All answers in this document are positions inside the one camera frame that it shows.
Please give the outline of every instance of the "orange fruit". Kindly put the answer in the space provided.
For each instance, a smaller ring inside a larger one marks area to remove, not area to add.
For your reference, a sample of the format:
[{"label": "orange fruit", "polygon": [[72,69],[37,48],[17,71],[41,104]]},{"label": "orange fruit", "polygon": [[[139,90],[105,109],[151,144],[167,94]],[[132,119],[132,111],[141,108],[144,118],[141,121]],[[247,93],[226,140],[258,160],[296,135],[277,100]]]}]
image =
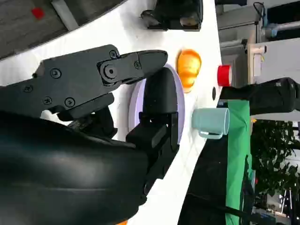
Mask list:
[{"label": "orange fruit", "polygon": [[177,73],[185,93],[191,91],[199,74],[201,64],[201,57],[196,51],[184,49],[179,53],[177,59]]}]

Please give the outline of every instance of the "red sticker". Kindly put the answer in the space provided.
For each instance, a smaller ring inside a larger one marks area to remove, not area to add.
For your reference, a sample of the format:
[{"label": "red sticker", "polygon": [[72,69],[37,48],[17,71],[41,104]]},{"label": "red sticker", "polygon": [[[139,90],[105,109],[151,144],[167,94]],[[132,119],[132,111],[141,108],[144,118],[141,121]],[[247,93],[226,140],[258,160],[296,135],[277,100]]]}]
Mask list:
[{"label": "red sticker", "polygon": [[38,7],[32,9],[31,12],[32,12],[32,14],[33,14],[38,20],[42,19],[43,16],[44,16],[43,10],[42,10],[41,8],[38,8]]}]

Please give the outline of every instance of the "red cup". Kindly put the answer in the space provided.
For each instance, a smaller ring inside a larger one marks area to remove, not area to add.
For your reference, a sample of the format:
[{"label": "red cup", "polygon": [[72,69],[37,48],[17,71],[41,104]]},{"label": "red cup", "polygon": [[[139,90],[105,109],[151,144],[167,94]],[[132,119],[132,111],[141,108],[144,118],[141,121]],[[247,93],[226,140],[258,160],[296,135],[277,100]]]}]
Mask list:
[{"label": "red cup", "polygon": [[230,87],[233,72],[230,65],[219,66],[217,69],[217,83],[220,87]]}]

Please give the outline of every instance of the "green towel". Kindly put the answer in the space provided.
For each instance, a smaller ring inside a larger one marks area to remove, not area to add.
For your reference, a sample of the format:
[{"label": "green towel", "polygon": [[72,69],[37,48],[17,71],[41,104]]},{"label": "green towel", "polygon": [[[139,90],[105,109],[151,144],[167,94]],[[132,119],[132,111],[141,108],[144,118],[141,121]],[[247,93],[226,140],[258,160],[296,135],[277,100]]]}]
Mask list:
[{"label": "green towel", "polygon": [[[250,108],[248,101],[241,100],[229,101],[228,108],[230,111],[230,126],[228,132],[226,205],[239,210],[246,156],[248,156],[249,176],[252,173]],[[226,224],[238,225],[239,218],[226,214]]]}]

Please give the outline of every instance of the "light blue mug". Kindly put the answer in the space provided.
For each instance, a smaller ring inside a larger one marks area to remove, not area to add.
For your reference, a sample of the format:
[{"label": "light blue mug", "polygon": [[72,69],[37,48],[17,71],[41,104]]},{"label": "light blue mug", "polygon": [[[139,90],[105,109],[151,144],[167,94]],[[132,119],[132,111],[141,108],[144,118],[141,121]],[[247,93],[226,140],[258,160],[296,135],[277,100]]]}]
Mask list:
[{"label": "light blue mug", "polygon": [[228,108],[203,108],[193,112],[192,127],[197,129],[199,136],[208,139],[221,139],[228,134],[229,109]]}]

